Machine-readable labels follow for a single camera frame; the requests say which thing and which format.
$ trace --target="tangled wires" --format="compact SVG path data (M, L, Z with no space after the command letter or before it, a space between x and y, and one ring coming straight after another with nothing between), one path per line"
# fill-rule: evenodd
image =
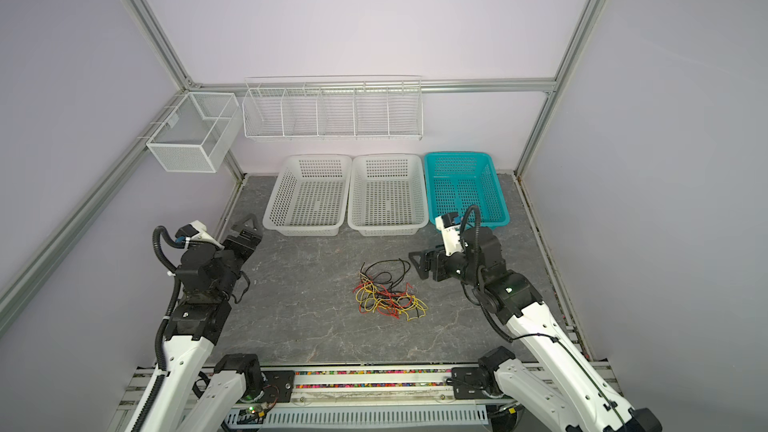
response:
M395 279L396 272L388 270L369 272L379 264L392 262L399 262L402 265L402 273L397 279ZM427 306L413 294L413 286L406 282L405 291L396 290L396 287L402 283L408 271L411 270L411 264L408 261L394 258L370 264L363 270L365 266L365 264L360 266L360 284L355 287L354 291L361 314L379 312L381 315L389 315L389 317L394 318L400 318L400 314L404 314L407 321L426 315Z

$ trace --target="teal plastic basket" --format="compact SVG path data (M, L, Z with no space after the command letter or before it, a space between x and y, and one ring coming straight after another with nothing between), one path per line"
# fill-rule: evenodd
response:
M433 152L424 157L424 172L431 223L435 223L435 217L449 212L458 212L461 217L467 207L477 204L483 226L509 224L507 203L488 154Z

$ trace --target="white wire basket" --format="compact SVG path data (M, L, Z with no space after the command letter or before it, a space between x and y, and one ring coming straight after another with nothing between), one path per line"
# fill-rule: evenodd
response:
M245 135L253 140L421 139L424 135L417 77L263 82L268 79L278 78L246 79Z
M233 93L188 92L147 140L168 172L216 172L242 127Z
M381 154L352 162L347 224L363 235L413 235L427 225L424 168L418 156Z
M264 212L264 228L283 235L336 235L344 223L352 159L292 156L285 160Z

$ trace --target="white label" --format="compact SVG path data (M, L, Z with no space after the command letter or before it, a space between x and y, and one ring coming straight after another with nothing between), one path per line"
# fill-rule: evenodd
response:
M179 121L179 114L178 112L174 112L174 114L168 118L168 127L173 129L174 126L176 125L176 122L178 121Z

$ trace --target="white plastic basket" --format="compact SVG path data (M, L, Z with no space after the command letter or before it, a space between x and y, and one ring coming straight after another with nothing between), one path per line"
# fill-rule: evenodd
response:
M412 235L427 225L424 168L418 156L360 156L352 162L347 223L363 235Z
M264 228L283 235L336 235L344 223L352 159L292 156L272 189Z
M188 92L147 140L168 172L216 172L243 126L233 93Z

